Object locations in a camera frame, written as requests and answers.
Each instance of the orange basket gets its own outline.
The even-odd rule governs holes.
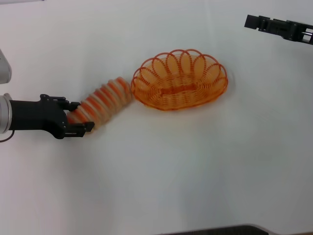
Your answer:
[[[212,102],[227,86],[224,66],[194,49],[173,50],[146,60],[134,73],[131,83],[137,100],[163,111]]]

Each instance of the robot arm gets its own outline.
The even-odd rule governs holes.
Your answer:
[[[11,74],[11,67],[0,50],[0,84],[8,83]],[[94,122],[69,124],[64,112],[73,111],[79,105],[78,102],[70,103],[65,97],[46,94],[40,95],[38,102],[16,101],[9,94],[0,95],[0,134],[8,130],[13,131],[12,135],[16,130],[44,130],[57,139],[83,137],[93,129]]]
[[[307,29],[313,29],[313,25],[294,21],[271,20],[269,17],[248,15],[245,23],[246,28],[259,29],[260,32],[279,35],[282,38],[313,45],[313,34]]]

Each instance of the cable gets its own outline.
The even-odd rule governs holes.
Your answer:
[[[12,134],[10,135],[10,137],[6,138],[5,140],[0,141],[0,143],[10,140],[14,136],[14,133],[15,133],[15,130],[12,131]]]

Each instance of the oval basket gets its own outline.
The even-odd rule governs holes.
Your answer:
[[[216,100],[228,86],[223,65],[194,49],[160,53],[134,73],[131,89],[146,106],[180,110]]]

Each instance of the white backdrop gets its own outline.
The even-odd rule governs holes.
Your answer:
[[[215,56],[230,79],[214,104],[163,113],[135,102],[83,139],[17,132],[0,146],[1,232],[313,230],[313,47],[243,27],[247,14],[313,24],[311,8],[308,0],[1,5],[13,77],[0,94],[16,100],[79,101],[176,48]]]

